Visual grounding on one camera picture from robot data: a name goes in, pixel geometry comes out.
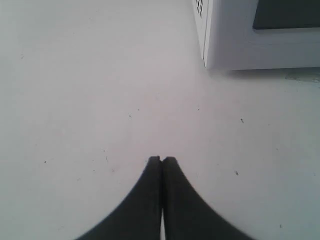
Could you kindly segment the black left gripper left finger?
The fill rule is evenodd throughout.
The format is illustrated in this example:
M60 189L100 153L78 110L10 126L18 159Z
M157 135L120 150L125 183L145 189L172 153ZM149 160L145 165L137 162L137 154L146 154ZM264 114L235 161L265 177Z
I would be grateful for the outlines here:
M80 240L159 240L162 222L162 161L151 156L128 195Z

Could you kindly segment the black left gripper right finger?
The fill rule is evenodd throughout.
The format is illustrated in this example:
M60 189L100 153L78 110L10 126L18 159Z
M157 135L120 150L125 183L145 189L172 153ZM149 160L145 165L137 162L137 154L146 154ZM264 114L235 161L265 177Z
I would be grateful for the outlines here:
M195 191L178 161L162 161L164 230L167 240L250 240Z

